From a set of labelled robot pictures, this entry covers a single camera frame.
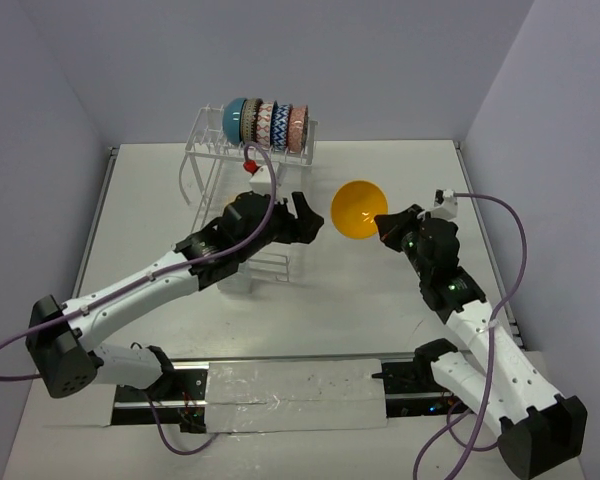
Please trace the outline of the yellow bowl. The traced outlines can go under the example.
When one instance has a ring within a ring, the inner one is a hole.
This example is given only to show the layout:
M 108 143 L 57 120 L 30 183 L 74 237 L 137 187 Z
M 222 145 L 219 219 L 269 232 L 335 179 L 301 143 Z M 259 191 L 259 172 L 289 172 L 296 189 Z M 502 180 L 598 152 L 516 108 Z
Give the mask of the yellow bowl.
M 388 213 L 384 192 L 374 183 L 354 180 L 342 185 L 331 201 L 330 216 L 343 236 L 362 240 L 378 233 L 377 215 Z

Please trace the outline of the tan beige bowl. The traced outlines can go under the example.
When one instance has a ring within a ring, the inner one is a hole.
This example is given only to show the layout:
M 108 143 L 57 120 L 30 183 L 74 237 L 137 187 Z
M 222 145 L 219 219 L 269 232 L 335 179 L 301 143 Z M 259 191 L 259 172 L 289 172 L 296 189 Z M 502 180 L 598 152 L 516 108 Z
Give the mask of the tan beige bowl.
M 234 202 L 235 202 L 235 201 L 238 199 L 238 197 L 239 197 L 239 196 L 240 196 L 240 193 L 237 193 L 237 194 L 235 194 L 235 195 L 231 195 L 231 196 L 229 196 L 229 198 L 228 198 L 228 199 L 227 199 L 227 201 L 226 201 L 226 204 L 225 204 L 225 206 L 228 206 L 228 205 L 230 205 L 230 204 L 234 203 Z

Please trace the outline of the orange red patterned bowl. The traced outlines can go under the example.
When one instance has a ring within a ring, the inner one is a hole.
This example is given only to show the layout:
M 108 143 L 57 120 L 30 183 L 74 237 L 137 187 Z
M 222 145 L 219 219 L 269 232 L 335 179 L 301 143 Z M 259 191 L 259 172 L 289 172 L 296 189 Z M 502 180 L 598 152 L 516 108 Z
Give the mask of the orange red patterned bowl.
M 309 124 L 307 105 L 291 108 L 287 130 L 287 149 L 291 153 L 301 153 L 306 145 Z

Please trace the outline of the white wire dish rack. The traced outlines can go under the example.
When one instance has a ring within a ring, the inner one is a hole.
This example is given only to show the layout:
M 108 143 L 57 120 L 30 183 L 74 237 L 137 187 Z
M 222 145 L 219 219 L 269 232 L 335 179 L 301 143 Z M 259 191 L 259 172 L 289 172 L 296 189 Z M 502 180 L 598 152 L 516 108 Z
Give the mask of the white wire dish rack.
M 229 196 L 248 188 L 243 147 L 230 144 L 223 132 L 225 106 L 202 107 L 184 147 L 178 187 L 184 202 L 194 212 L 193 232 L 219 216 Z M 279 200 L 290 199 L 294 191 L 309 190 L 317 126 L 318 122 L 309 117 L 306 145 L 301 153 L 291 153 L 287 148 L 274 150 L 271 145 L 266 148 L 274 167 Z M 241 266 L 235 277 L 222 281 L 218 288 L 224 293 L 246 293 L 257 282 L 289 283 L 298 269 L 294 255 L 289 245 L 271 244 Z

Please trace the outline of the dark brown cream bowl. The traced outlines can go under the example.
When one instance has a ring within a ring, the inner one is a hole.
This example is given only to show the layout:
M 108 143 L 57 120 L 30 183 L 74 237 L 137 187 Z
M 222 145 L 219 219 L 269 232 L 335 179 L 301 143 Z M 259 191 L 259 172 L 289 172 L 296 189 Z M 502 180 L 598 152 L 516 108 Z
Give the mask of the dark brown cream bowl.
M 258 97 L 249 98 L 244 102 L 240 119 L 240 136 L 242 143 L 256 141 L 258 113 L 262 103 L 263 100 Z

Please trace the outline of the teal blue bowl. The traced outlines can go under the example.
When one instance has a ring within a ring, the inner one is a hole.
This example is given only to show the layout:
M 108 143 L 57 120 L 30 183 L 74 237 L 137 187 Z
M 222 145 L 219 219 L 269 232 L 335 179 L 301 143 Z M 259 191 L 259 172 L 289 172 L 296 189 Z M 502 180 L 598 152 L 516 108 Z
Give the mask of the teal blue bowl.
M 222 128 L 226 139 L 232 145 L 239 145 L 241 137 L 242 110 L 246 98 L 238 97 L 231 100 L 224 108 L 222 117 Z

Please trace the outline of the blue triangle pattern bowl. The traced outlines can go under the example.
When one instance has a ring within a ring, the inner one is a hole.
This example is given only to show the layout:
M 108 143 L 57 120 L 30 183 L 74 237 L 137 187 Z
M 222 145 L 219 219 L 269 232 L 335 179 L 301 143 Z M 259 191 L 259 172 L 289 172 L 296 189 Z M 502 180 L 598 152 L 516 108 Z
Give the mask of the blue triangle pattern bowl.
M 291 104 L 275 104 L 271 124 L 271 146 L 274 150 L 284 151 L 287 148 L 288 129 Z

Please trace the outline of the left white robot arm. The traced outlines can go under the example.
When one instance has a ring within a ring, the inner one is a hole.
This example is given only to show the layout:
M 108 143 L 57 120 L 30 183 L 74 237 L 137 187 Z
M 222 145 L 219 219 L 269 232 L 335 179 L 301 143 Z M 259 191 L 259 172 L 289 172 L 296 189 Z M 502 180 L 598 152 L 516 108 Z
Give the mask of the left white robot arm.
M 41 298 L 32 308 L 29 325 L 35 331 L 25 345 L 49 395 L 66 398 L 94 383 L 168 396 L 176 376 L 160 348 L 124 348 L 107 339 L 158 307 L 236 274 L 271 243 L 313 242 L 323 224 L 301 192 L 276 203 L 268 195 L 241 193 L 144 270 L 63 304 L 51 295 Z

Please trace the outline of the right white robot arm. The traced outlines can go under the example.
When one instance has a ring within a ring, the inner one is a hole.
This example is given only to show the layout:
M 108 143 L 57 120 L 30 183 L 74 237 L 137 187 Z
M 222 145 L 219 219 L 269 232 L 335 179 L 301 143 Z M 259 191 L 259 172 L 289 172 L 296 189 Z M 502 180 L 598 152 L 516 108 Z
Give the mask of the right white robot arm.
M 408 258 L 427 306 L 466 346 L 472 366 L 446 339 L 418 347 L 419 387 L 453 393 L 495 435 L 497 449 L 519 479 L 533 479 L 582 451 L 587 410 L 547 381 L 493 318 L 484 291 L 459 263 L 458 227 L 413 205 L 375 218 L 381 242 Z

